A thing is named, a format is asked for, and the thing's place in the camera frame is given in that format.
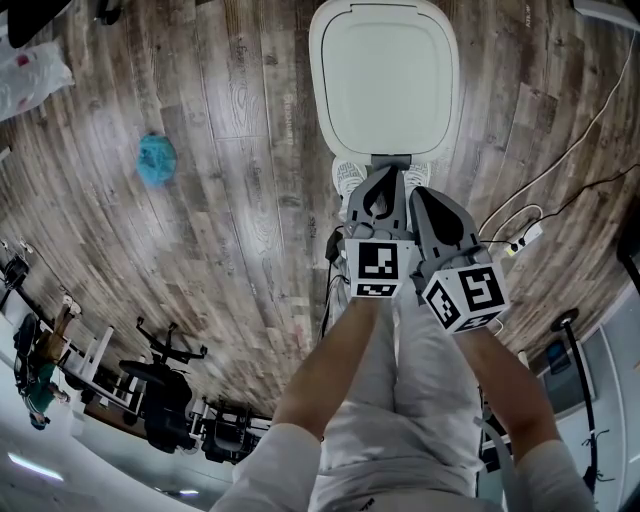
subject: sneaker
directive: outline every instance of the sneaker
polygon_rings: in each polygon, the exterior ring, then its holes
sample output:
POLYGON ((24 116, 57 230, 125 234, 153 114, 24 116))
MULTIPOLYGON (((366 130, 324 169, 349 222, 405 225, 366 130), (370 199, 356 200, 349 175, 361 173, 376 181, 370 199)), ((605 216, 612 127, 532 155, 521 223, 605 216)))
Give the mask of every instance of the sneaker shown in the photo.
POLYGON ((73 304, 71 304, 70 311, 73 316, 78 316, 79 314, 82 313, 82 308, 80 307, 80 304, 78 304, 77 302, 74 302, 73 304))
POLYGON ((340 199, 342 199, 338 217, 342 222, 345 222, 351 194, 358 188, 360 183, 367 179, 367 169, 363 165, 335 158, 331 166, 331 173, 333 175, 333 186, 336 187, 340 199))
POLYGON ((411 231, 411 213, 409 212, 409 198, 417 187, 428 187, 431 181, 431 164, 411 165, 404 171, 404 196, 407 201, 407 231, 411 231))

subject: blue cloth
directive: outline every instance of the blue cloth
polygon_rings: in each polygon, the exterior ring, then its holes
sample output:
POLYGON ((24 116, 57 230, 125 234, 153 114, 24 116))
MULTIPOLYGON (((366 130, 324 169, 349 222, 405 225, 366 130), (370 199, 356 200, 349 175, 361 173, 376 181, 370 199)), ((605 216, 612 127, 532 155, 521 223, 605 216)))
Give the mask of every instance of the blue cloth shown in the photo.
POLYGON ((147 185, 159 187, 176 171, 176 150, 162 135, 145 135, 140 141, 140 155, 136 168, 147 185))

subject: laminate flooring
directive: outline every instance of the laminate flooring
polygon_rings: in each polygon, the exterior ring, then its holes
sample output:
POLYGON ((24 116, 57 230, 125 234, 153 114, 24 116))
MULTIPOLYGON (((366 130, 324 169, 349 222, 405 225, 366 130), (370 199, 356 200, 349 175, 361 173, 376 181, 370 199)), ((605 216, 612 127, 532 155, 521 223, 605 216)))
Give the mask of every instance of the laminate flooring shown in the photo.
MULTIPOLYGON (((339 224, 309 68, 320 3, 132 0, 102 26, 76 1, 38 36, 59 39, 75 86, 0 124, 13 149, 0 164, 0 237, 37 249, 24 289, 50 316, 61 286, 81 303, 78 344, 114 326, 109 367, 149 355, 136 317, 158 334, 175 321, 179 346, 209 349, 188 367, 198 392, 269 413, 310 351, 325 242, 339 224), (175 178, 159 188, 135 170, 149 132, 166 134, 178 154, 175 178)), ((581 136, 618 80, 632 33, 565 0, 436 3, 458 38, 461 112, 432 186, 479 225, 581 136)), ((636 48, 585 142, 483 238, 528 203, 551 213, 585 183, 640 161, 636 48)), ((570 307, 580 307, 585 332, 627 284, 615 242, 639 180, 632 172, 585 192, 517 258, 492 249, 513 301, 499 334, 510 349, 539 354, 550 321, 570 307)), ((529 209, 498 237, 536 215, 529 209)))

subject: white cube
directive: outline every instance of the white cube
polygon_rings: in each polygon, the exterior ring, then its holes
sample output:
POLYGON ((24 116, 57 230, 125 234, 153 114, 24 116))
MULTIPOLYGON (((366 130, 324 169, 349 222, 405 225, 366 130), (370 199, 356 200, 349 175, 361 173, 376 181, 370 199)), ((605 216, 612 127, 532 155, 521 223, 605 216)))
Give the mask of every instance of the white cube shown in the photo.
POLYGON ((448 333, 484 327, 510 306, 497 263, 439 270, 422 298, 448 333))
POLYGON ((415 242, 409 240, 345 240, 352 297, 395 297, 409 274, 415 242))

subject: electrical outlet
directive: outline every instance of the electrical outlet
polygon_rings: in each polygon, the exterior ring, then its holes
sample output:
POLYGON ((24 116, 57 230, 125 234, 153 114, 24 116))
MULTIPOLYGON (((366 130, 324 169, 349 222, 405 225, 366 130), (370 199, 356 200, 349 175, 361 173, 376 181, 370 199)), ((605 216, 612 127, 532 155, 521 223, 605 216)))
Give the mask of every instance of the electrical outlet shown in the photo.
POLYGON ((525 235, 525 238, 524 238, 524 243, 522 243, 523 234, 524 234, 524 231, 518 233, 516 236, 511 238, 511 240, 509 240, 511 242, 511 245, 508 245, 507 248, 505 249, 505 252, 509 256, 515 256, 516 254, 521 253, 525 247, 531 245, 531 242, 533 242, 536 238, 542 235, 542 227, 540 226, 540 223, 534 224, 531 227, 531 229, 527 231, 527 234, 525 235))

